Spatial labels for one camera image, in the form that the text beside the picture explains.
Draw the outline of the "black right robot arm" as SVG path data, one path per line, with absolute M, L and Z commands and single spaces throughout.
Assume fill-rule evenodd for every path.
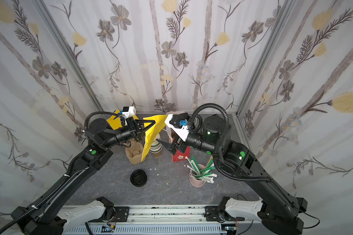
M 246 183 L 259 201 L 241 201 L 225 196 L 217 207 L 219 222 L 250 219 L 261 222 L 277 235 L 300 235 L 304 222 L 299 218 L 307 210 L 304 198 L 284 190 L 263 168 L 244 144 L 230 138 L 231 126 L 226 110 L 214 103 L 199 106 L 192 115 L 169 114 L 165 120 L 177 138 L 172 143 L 159 140 L 172 154 L 187 147 L 212 156 L 215 169 L 223 176 Z

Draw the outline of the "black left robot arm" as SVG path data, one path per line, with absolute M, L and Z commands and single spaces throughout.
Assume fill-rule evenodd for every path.
M 18 207 L 12 212 L 12 221 L 0 228 L 0 235 L 15 224 L 25 235 L 63 234 L 68 230 L 69 221 L 62 218 L 59 211 L 79 187 L 107 163 L 113 155 L 111 148 L 132 139 L 142 140 L 156 124 L 154 120 L 128 117 L 125 126 L 113 129 L 104 118 L 91 120 L 103 114 L 98 111 L 87 116 L 84 134 L 88 146 L 70 161 L 64 175 L 46 193 L 27 207 Z

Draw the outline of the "single yellow napkin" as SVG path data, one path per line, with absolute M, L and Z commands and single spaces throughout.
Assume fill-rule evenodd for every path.
M 147 130 L 145 132 L 145 144 L 144 144 L 144 149 L 143 149 L 141 161 L 145 160 L 157 134 L 159 134 L 160 131 L 166 126 L 165 120 L 166 120 L 167 116 L 168 115 L 155 115 L 155 116 L 143 118 L 143 120 L 153 120 L 156 123 L 152 127 L 150 127 L 149 130 Z

